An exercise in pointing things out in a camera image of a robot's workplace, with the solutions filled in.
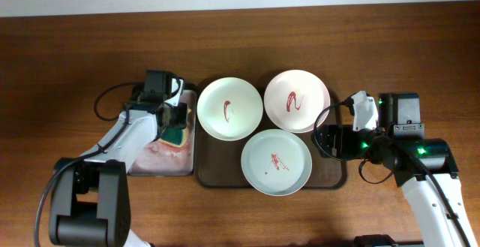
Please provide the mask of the light blue plate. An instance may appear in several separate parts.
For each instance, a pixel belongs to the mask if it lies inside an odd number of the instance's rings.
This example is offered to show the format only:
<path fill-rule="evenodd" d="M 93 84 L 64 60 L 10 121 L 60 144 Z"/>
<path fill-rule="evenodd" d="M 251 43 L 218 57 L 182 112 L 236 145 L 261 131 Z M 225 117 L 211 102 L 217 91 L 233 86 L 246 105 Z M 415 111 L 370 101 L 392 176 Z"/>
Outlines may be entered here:
<path fill-rule="evenodd" d="M 255 134 L 241 153 L 245 179 L 257 191 L 280 197 L 300 190 L 311 176 L 311 153 L 298 136 L 280 129 Z"/>

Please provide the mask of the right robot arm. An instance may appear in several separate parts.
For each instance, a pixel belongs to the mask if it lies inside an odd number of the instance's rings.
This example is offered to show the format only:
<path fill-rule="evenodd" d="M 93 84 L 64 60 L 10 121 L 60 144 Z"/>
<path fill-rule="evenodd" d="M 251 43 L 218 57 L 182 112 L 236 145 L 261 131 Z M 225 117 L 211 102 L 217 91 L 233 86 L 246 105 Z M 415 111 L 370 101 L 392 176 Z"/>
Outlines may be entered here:
<path fill-rule="evenodd" d="M 459 169 L 443 139 L 427 139 L 419 95 L 365 91 L 324 108 L 348 107 L 352 125 L 313 124 L 311 139 L 324 158 L 387 168 L 407 200 L 425 246 L 476 246 L 464 207 Z"/>

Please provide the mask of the green yellow sponge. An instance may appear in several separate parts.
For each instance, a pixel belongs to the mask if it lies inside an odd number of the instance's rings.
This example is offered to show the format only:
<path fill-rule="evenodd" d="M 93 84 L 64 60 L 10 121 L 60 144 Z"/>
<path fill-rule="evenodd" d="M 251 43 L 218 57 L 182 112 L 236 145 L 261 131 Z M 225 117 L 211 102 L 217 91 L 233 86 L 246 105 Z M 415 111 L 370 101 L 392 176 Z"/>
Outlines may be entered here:
<path fill-rule="evenodd" d="M 165 128 L 161 126 L 161 108 L 157 111 L 157 136 L 156 140 L 163 141 L 165 143 L 169 143 L 173 146 L 180 147 L 183 145 L 187 139 L 186 130 L 188 129 L 188 117 L 191 112 L 189 106 L 187 106 L 187 127 L 185 129 L 177 129 L 177 128 Z"/>

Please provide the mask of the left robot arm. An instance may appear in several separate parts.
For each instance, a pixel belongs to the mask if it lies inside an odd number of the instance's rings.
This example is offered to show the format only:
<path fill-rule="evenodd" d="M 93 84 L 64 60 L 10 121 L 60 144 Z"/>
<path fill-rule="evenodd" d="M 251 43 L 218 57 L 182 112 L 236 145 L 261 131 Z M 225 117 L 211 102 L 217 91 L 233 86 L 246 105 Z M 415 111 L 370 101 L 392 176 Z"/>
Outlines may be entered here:
<path fill-rule="evenodd" d="M 60 158 L 43 191 L 50 201 L 49 239 L 60 246 L 147 246 L 131 229 L 127 174 L 165 129 L 187 125 L 188 106 L 126 104 L 100 142 Z"/>

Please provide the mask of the cream plate with red stain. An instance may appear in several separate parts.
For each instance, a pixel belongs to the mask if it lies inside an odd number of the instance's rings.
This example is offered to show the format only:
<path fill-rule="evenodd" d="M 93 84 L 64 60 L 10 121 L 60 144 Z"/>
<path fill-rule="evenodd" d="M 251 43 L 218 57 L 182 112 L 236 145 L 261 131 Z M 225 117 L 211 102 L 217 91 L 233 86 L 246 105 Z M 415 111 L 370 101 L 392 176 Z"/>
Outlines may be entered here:
<path fill-rule="evenodd" d="M 246 80 L 224 77 L 207 85 L 197 103 L 197 118 L 212 137 L 240 140 L 252 134 L 263 117 L 263 100 Z"/>

